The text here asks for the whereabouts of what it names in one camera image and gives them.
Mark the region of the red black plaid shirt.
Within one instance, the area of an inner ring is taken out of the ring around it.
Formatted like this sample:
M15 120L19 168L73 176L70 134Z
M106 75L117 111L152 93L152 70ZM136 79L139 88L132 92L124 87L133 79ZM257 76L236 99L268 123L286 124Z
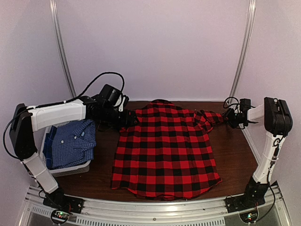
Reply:
M221 183L209 140L214 126L225 122L220 113L157 99L135 114L138 124L119 132L111 189L153 200L189 200Z

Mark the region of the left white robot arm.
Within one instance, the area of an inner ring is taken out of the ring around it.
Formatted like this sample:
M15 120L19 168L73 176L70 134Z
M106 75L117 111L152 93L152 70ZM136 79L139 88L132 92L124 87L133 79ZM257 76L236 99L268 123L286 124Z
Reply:
M51 169L76 167L94 158L95 122L103 121L121 127L134 126L134 112L89 97L59 104L27 107L19 104L5 131L20 160L57 209L68 200L59 191Z

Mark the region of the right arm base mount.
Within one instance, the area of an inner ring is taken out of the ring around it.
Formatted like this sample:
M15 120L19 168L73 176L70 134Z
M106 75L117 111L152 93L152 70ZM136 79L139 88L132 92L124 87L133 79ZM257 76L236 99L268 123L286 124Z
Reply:
M225 198L225 205L228 213L255 208L265 204L265 194L270 183L256 182L250 178L242 195Z

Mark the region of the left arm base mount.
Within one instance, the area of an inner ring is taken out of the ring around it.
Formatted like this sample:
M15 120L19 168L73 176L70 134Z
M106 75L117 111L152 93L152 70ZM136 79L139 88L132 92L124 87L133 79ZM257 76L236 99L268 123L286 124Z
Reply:
M80 214L82 211L84 200L82 198L65 195L64 190L60 186L54 192L47 193L44 191L44 194L43 204L45 206L67 213Z

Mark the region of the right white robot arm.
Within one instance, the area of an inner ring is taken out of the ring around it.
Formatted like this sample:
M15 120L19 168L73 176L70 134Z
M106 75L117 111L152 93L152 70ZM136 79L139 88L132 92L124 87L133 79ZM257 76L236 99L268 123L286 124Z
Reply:
M246 129L263 119L266 130L264 150L252 180L257 184L269 184L278 160L279 152L293 127L293 119L286 101L265 97L262 105L252 106L247 98L228 97L223 102L223 116L233 129Z

